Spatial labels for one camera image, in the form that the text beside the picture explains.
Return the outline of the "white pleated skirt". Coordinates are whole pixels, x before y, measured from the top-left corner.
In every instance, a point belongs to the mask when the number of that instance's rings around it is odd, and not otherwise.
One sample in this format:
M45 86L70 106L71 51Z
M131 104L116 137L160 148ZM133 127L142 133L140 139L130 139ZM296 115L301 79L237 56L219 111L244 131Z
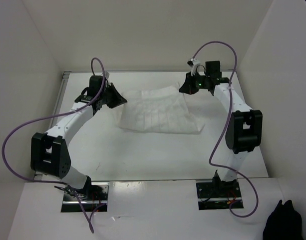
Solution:
M115 111L121 129L141 133L199 134L205 122L189 112L179 83L152 90L122 93L127 103Z

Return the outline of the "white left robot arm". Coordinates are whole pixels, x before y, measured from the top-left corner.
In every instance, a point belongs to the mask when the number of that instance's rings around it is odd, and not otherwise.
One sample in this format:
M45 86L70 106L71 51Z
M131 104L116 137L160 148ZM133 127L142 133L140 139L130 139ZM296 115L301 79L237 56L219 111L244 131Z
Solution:
M108 78L107 72L91 76L88 87L75 99L71 114L46 132L37 132L31 138L31 169L64 182L63 191L81 200L90 198L101 188L92 185L89 176L72 166L68 145L81 127L104 105L113 109L127 103Z

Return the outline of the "dark folded garment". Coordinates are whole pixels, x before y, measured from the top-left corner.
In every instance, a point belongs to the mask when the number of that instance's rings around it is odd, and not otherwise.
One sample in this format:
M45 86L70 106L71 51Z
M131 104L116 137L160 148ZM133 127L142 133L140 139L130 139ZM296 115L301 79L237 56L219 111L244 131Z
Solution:
M303 220L292 200L280 200L269 215L263 230L263 240L303 240Z

